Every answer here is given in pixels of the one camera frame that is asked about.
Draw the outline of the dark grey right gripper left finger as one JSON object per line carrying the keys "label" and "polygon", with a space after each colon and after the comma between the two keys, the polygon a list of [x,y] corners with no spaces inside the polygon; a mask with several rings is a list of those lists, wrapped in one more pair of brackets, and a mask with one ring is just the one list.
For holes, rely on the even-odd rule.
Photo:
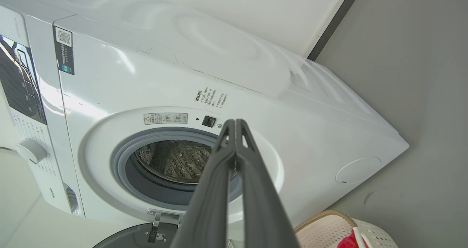
{"label": "dark grey right gripper left finger", "polygon": [[189,203],[172,248],[225,248],[230,182],[235,171],[235,121],[227,120]]}

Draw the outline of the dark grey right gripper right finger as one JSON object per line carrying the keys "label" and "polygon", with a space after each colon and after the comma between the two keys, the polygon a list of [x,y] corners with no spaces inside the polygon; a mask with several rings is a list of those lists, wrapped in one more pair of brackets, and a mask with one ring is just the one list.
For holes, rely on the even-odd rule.
{"label": "dark grey right gripper right finger", "polygon": [[298,248],[299,243],[246,121],[236,120],[246,248]]}

